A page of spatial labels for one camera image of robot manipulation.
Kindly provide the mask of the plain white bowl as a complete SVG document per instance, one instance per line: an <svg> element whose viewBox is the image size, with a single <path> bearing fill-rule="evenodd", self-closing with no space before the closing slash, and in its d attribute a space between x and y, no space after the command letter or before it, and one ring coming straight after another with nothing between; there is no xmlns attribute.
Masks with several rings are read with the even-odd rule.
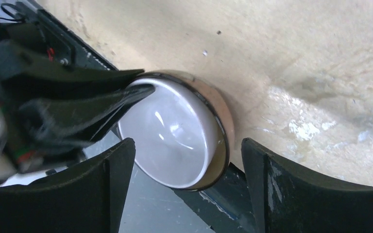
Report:
<svg viewBox="0 0 373 233"><path fill-rule="evenodd" d="M155 91L119 120L118 132L134 140L135 162L153 180L170 188L189 188L203 178L214 157L218 124L186 87L158 78L142 78L131 87L143 84Z"/></svg>

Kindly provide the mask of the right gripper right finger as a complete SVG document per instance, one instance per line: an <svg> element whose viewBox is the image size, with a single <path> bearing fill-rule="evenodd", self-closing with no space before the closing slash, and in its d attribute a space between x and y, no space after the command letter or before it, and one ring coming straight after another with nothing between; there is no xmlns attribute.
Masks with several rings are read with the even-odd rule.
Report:
<svg viewBox="0 0 373 233"><path fill-rule="evenodd" d="M373 187L336 179L251 138L241 154L258 233L373 233Z"/></svg>

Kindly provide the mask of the brown-rimmed white bowl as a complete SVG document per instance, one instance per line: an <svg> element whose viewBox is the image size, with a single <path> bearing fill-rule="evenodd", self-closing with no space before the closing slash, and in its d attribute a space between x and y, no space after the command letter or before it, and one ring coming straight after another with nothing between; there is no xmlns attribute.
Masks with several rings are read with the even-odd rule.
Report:
<svg viewBox="0 0 373 233"><path fill-rule="evenodd" d="M214 157L210 162L207 171L197 184L189 188L173 189L200 191L213 186L226 171L226 168L230 162L230 148L233 146L235 136L231 111L229 110L224 98L216 88L184 71L151 71L141 74L135 81L142 78L169 80L186 87L195 96L197 96L213 114L216 123L218 124L218 144Z"/></svg>

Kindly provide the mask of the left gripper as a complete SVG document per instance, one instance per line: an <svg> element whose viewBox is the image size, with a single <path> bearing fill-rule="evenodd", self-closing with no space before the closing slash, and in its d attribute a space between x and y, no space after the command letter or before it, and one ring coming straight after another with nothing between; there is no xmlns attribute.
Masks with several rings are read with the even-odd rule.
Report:
<svg viewBox="0 0 373 233"><path fill-rule="evenodd" d="M28 134L40 143L95 143L155 91L151 84L124 89L143 69L102 70L50 61L13 40L0 41L0 181L18 173L15 151L28 152ZM68 100L72 97L95 98ZM10 136L15 150L5 152Z"/></svg>

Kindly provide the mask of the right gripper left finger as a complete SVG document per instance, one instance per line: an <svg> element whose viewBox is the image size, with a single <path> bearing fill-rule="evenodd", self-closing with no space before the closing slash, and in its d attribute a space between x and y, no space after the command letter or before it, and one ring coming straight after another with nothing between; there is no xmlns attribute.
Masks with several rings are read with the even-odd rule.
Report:
<svg viewBox="0 0 373 233"><path fill-rule="evenodd" d="M29 185L0 187L0 233L116 233L136 147L103 153Z"/></svg>

